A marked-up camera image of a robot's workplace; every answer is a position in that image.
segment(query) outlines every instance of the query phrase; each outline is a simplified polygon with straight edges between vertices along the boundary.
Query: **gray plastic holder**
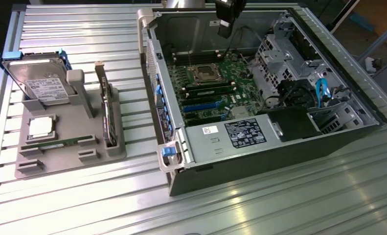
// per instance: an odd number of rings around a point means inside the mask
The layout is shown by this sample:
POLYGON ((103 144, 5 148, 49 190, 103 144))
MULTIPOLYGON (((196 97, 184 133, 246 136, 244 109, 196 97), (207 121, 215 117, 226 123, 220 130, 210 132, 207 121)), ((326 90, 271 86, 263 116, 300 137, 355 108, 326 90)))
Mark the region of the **gray plastic holder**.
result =
POLYGON ((120 104, 119 104, 119 91, 111 86, 112 90, 112 109, 115 128, 118 136, 118 145, 107 147, 103 133, 103 115, 101 115, 101 99, 100 90, 88 90, 88 100, 91 101, 93 118, 87 115, 87 110, 83 105, 73 106, 72 104, 59 104, 45 106, 45 109, 36 110, 32 113, 24 109, 23 125, 20 131, 19 141, 19 153, 16 158, 16 172, 15 177, 17 179, 27 178, 29 176, 41 175, 84 167, 88 165, 97 165, 111 161, 119 161, 127 156, 124 149, 124 136, 122 128, 120 118, 120 104), (57 147, 40 150, 39 148, 23 149, 27 145, 27 136, 29 133, 28 122, 35 117, 43 117, 56 115, 55 132, 57 134, 57 140, 68 140, 81 136, 92 135, 92 138, 84 141, 77 141, 77 144, 67 147, 57 147), (85 151, 93 150, 93 154, 83 154, 85 151), (23 169, 23 162, 28 160, 39 160, 43 165, 35 167, 27 167, 23 169))

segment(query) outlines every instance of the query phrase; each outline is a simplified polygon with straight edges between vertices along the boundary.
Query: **aluminum slotted table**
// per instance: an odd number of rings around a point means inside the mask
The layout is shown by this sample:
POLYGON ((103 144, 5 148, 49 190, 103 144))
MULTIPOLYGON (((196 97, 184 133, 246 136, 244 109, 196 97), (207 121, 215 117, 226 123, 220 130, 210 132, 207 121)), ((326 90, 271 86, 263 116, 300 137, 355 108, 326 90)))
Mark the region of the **aluminum slotted table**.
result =
MULTIPOLYGON (((93 62, 104 61, 120 91, 128 157, 16 180, 21 91, 0 71, 0 235, 387 234, 387 127, 324 158, 168 196, 138 53, 140 7, 160 5, 29 5, 12 12, 4 51, 63 48, 87 88, 99 86, 93 62)), ((299 13, 323 40, 316 17, 299 13)), ((339 43, 330 50, 350 57, 339 43)), ((378 85, 358 83, 387 116, 378 85)))

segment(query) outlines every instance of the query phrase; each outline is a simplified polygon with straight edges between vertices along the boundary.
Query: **cable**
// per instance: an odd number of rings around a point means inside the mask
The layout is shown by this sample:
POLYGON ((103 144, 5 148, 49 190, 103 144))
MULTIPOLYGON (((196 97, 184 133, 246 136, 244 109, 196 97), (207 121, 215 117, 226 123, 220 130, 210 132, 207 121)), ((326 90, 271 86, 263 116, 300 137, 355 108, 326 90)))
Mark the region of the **cable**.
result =
POLYGON ((239 27, 239 28, 235 30, 234 34, 232 34, 232 37, 231 37, 231 40, 230 40, 230 43, 228 43, 228 47, 227 47, 227 49, 226 49, 226 51, 224 51, 224 54, 222 55, 222 58, 226 57, 226 55, 227 55, 227 53, 228 53, 228 51, 230 51, 230 49, 231 49, 232 41, 234 41, 234 38, 235 38, 238 32, 242 31, 244 28, 248 29, 248 30, 250 30, 250 31, 256 35, 256 37, 258 37, 258 39, 260 40, 260 42, 263 42, 263 39, 262 39, 260 35, 258 34, 258 32, 256 32, 252 28, 250 28, 248 26, 242 26, 242 27, 239 27))
POLYGON ((311 93, 311 91, 307 88, 304 88, 304 87, 298 87, 298 88, 302 89, 304 92, 307 92, 310 94, 310 96, 312 98, 312 102, 314 102, 314 107, 316 107, 316 99, 315 99, 315 96, 311 93))
POLYGON ((344 92, 348 91, 348 98, 351 98, 351 89, 348 87, 343 87, 343 85, 340 85, 339 87, 331 87, 330 89, 330 94, 331 94, 331 99, 334 98, 334 95, 338 94, 339 92, 344 92))
POLYGON ((280 98, 280 102, 276 104, 276 107, 279 107, 284 103, 284 100, 291 95, 292 91, 295 91, 296 89, 303 90, 304 92, 307 92, 311 95, 312 102, 314 102, 314 107, 316 106, 316 99, 314 97, 314 94, 311 93, 311 91, 306 87, 299 86, 299 87, 292 87, 291 88, 291 90, 287 92, 287 94, 284 95, 284 97, 280 98))

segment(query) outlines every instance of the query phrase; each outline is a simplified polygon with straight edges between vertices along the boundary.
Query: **green circuit board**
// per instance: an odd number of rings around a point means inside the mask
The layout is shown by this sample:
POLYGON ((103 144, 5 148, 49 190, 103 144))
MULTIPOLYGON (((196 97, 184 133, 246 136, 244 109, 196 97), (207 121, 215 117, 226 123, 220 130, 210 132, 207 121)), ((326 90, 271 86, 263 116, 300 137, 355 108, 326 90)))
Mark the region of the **green circuit board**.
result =
POLYGON ((252 116, 262 108, 259 90, 239 55, 227 53, 212 64, 170 65, 168 72, 187 126, 252 116))

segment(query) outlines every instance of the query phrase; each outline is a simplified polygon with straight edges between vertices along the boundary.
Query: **black plastic part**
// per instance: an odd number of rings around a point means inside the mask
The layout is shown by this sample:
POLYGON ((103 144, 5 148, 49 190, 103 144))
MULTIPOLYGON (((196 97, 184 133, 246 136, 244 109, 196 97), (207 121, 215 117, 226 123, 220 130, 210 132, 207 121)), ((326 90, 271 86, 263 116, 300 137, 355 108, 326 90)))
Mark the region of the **black plastic part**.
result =
POLYGON ((314 122, 310 119, 307 110, 303 107, 278 109, 267 113, 272 123, 280 128, 283 133, 279 136, 282 142, 319 136, 314 122))
POLYGON ((246 0, 215 0, 216 17, 230 23, 228 27, 219 25, 219 36, 230 38, 234 22, 244 7, 246 0))
POLYGON ((222 61, 215 52, 176 55, 176 66, 211 64, 222 61))
POLYGON ((188 120, 187 125, 188 126, 198 126, 203 124, 208 124, 212 122, 220 121, 220 116, 214 116, 214 117, 206 117, 203 119, 195 119, 195 120, 188 120))
POLYGON ((212 103, 216 102, 216 98, 215 97, 203 97, 199 99, 187 99, 184 101, 182 101, 182 105, 194 105, 194 104, 203 104, 203 103, 212 103))
POLYGON ((276 89, 280 97, 284 98, 283 103, 287 106, 303 106, 306 108, 315 107, 315 89, 307 79, 296 81, 283 80, 276 89))
POLYGON ((187 99, 216 96, 216 95, 222 95, 222 94, 231 94, 235 92, 234 87, 235 86, 224 86, 224 87, 191 90, 190 96, 187 97, 187 99))
POLYGON ((12 4, 12 11, 25 11, 27 4, 12 4))
POLYGON ((208 84, 208 85, 192 85, 192 86, 186 86, 187 91, 194 91, 199 89, 207 89, 207 88, 218 88, 218 87, 226 87, 231 85, 231 81, 228 82, 222 82, 222 83, 215 83, 215 84, 208 84))
POLYGON ((310 42, 306 40, 303 34, 296 28, 292 31, 292 36, 290 37, 290 40, 304 60, 320 59, 320 56, 316 53, 314 47, 311 46, 310 42))
POLYGON ((187 113, 187 114, 184 114, 184 118, 186 119, 198 118, 198 114, 195 114, 195 113, 187 113))

